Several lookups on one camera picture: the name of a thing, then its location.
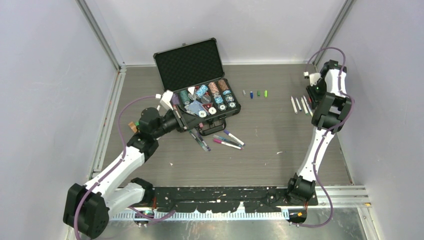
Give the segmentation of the dark green marker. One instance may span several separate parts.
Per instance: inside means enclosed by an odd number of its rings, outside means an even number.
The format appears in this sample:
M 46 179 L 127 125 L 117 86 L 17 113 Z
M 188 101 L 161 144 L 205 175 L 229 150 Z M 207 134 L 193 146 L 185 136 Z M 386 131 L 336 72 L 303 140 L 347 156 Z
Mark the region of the dark green marker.
M 203 142 L 201 141 L 201 140 L 199 140 L 196 136 L 195 136 L 195 134 L 191 131 L 191 130 L 189 130 L 188 131 L 189 132 L 189 134 L 196 140 L 196 142 L 202 147 L 202 149 L 205 151 L 205 152 L 209 152 L 209 150 L 208 150 L 208 148 L 203 144 Z

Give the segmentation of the dark purple marker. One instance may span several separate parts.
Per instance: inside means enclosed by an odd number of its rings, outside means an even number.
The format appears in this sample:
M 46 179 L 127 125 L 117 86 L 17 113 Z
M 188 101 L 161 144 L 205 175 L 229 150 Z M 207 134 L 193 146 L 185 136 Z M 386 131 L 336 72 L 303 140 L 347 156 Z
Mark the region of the dark purple marker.
M 206 147 L 207 151 L 210 152 L 211 148 L 208 146 L 208 144 L 203 139 L 202 135 L 197 131 L 196 132 L 197 137 L 200 139 L 200 141 L 203 143 L 203 145 Z

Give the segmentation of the green cap white marker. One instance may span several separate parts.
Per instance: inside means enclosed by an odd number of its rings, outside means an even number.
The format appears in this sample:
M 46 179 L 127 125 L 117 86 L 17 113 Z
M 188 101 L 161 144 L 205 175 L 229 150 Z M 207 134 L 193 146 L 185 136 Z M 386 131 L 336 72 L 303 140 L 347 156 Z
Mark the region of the green cap white marker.
M 302 104 L 302 107 L 303 107 L 303 111 L 304 111 L 304 113 L 305 113 L 306 115 L 308 115 L 308 114 L 309 114 L 309 111 L 308 111 L 308 108 L 307 108 L 307 106 L 306 106 L 305 100 L 304 100 L 303 98 L 301 98 L 301 104 Z

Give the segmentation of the purple cap white marker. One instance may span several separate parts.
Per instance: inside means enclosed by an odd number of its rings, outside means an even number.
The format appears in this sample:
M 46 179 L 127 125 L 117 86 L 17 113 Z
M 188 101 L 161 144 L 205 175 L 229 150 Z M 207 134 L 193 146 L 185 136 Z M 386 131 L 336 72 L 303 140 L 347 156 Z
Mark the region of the purple cap white marker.
M 232 133 L 230 133 L 228 130 L 224 130 L 223 131 L 225 134 L 227 134 L 228 136 L 230 136 L 232 139 L 234 139 L 238 144 L 245 146 L 246 144 L 241 141 L 238 137 L 236 137 L 235 135 L 233 135 Z

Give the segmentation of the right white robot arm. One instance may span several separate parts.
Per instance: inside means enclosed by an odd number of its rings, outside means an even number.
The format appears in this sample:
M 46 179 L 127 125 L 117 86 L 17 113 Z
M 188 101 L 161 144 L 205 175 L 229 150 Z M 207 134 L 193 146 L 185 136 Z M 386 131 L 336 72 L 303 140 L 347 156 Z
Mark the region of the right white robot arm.
M 320 72 L 304 73 L 309 80 L 306 92 L 311 104 L 313 133 L 301 167 L 289 180 L 285 198 L 301 205 L 315 196 L 318 171 L 328 145 L 350 116 L 354 100 L 346 92 L 347 67 L 338 61 L 324 63 Z

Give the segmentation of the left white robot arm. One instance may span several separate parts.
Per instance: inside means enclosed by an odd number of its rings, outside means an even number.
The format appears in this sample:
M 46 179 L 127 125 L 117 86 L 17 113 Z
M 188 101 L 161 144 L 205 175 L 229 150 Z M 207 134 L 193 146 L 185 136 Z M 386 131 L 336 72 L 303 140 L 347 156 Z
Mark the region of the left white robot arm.
M 205 113 L 191 114 L 179 105 L 161 116 L 154 107 L 145 108 L 138 120 L 138 131 L 124 143 L 123 151 L 100 174 L 85 184 L 73 184 L 66 196 L 63 222 L 72 227 L 79 239 L 83 234 L 99 237 L 110 218 L 138 203 L 148 207 L 153 202 L 153 186 L 137 177 L 124 188 L 121 183 L 141 167 L 159 147 L 158 139 L 178 130 L 191 130 L 204 121 Z

